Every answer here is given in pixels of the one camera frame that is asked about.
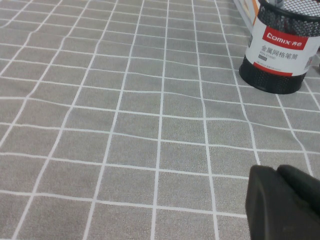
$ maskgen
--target white box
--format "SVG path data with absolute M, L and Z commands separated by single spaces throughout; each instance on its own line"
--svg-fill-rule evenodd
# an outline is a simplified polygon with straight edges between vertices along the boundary
M 247 28 L 251 32 L 259 11 L 258 0 L 233 0 Z

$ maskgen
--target white label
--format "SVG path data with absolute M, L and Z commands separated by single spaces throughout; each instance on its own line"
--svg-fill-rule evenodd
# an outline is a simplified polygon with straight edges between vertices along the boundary
M 256 18 L 245 56 L 256 68 L 281 76 L 305 74 L 320 45 L 320 37 L 287 34 Z

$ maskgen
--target gray tablecloth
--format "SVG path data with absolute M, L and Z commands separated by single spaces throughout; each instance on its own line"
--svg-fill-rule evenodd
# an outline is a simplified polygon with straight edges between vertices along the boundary
M 239 76 L 232 0 L 0 0 L 0 239 L 248 240 L 249 169 L 320 178 L 301 90 Z

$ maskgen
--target black object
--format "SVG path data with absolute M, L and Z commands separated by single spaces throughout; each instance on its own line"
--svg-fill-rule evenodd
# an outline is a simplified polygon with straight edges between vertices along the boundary
M 251 240 L 320 239 L 320 181 L 295 167 L 253 166 L 245 209 Z
M 286 34 L 301 37 L 320 36 L 320 3 L 311 0 L 285 0 L 284 9 L 268 0 L 259 0 L 257 18 L 265 25 Z M 244 57 L 239 69 L 242 79 L 251 86 L 273 94 L 291 94 L 298 91 L 306 74 L 282 76 L 260 70 Z

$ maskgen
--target black mesh pen holder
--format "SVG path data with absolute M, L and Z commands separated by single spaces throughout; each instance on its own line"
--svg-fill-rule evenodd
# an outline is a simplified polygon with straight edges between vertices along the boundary
M 303 56 L 304 50 L 301 48 L 304 47 L 303 45 L 305 45 L 306 48 L 307 44 L 303 42 L 305 41 L 304 39 L 316 40 L 316 37 L 320 36 L 320 3 L 315 0 L 285 0 L 283 7 L 279 8 L 271 5 L 269 0 L 259 0 L 259 2 L 259 12 L 257 14 L 257 19 L 255 21 L 248 49 L 239 69 L 239 74 L 245 82 L 262 91 L 273 94 L 294 93 L 301 88 L 302 82 L 311 65 L 313 55 L 317 52 L 317 50 L 314 50 L 315 52 L 311 56 Z M 251 48 L 253 42 L 256 42 L 257 38 L 260 37 L 255 36 L 255 33 L 258 31 L 255 28 L 261 29 L 261 26 L 263 25 L 266 25 L 264 26 L 266 28 L 266 32 L 264 33 L 263 38 L 268 41 L 273 41 L 276 45 L 274 45 L 274 47 L 269 47 L 270 45 L 263 45 L 261 49 L 257 48 L 256 51 L 251 50 L 251 52 L 256 52 L 255 54 L 257 55 L 257 63 L 252 59 L 249 59 L 249 49 Z M 267 33 L 267 29 L 277 32 L 280 35 Z M 294 36 L 295 38 L 302 40 L 287 41 L 286 36 L 290 38 L 293 38 Z M 286 48 L 287 46 L 284 46 L 286 44 L 288 44 L 289 47 L 296 49 L 279 51 L 283 50 L 281 47 Z M 314 46 L 314 49 L 318 49 L 319 45 L 320 40 L 318 45 Z M 292 68 L 294 68 L 294 64 L 298 63 L 298 54 L 292 54 L 292 52 L 297 53 L 295 50 L 298 48 L 299 53 L 301 53 L 298 57 L 299 60 L 302 58 L 307 59 L 306 62 L 302 63 L 305 64 L 304 72 L 302 72 L 302 74 L 293 74 L 290 72 L 284 74 L 283 72 L 279 71 L 278 66 L 280 68 L 281 66 L 288 67 L 288 64 L 291 63 Z M 270 67 L 267 65 L 268 61 L 273 61 L 271 58 L 276 59 L 277 63 L 279 64 L 277 64 L 274 68 L 271 67 L 270 69 Z

